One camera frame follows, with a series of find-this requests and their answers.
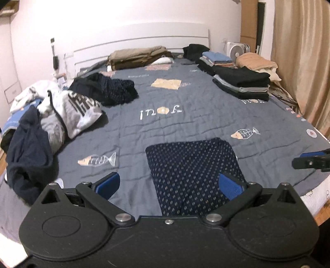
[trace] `blue gripper pad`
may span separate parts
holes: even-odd
[[[305,152],[300,155],[300,157],[313,157],[318,155],[325,155],[325,152],[319,151],[319,152]]]
[[[244,192],[245,187],[243,184],[244,183],[229,174],[224,175],[220,173],[219,189],[229,200],[233,200],[235,197]]]
[[[108,178],[105,177],[105,180],[95,188],[95,192],[107,200],[117,192],[120,186],[119,174],[116,173],[115,175],[109,175],[111,176]]]

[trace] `pink wall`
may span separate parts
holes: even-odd
[[[13,53],[22,88],[50,79],[55,38],[59,55],[72,51],[76,36],[121,25],[156,22],[198,22],[210,29],[211,47],[223,51],[223,39],[237,42],[241,5],[233,0],[21,0],[11,17]]]

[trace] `dark blue patterned fabric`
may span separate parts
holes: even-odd
[[[219,138],[152,145],[146,154],[164,216],[205,215],[229,202],[218,185],[222,171],[246,182],[232,147]]]

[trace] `white pillow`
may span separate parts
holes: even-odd
[[[169,63],[173,63],[173,59],[169,58],[169,57],[161,57],[157,60],[155,60],[153,63],[149,64],[149,65],[156,65],[156,64],[169,64]]]
[[[255,70],[258,73],[267,73],[270,75],[270,81],[282,81],[282,79],[277,75],[276,68],[264,68]]]

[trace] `folded blue shirt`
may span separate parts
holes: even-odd
[[[233,62],[231,58],[220,52],[207,51],[203,52],[203,56],[208,57],[214,63]]]

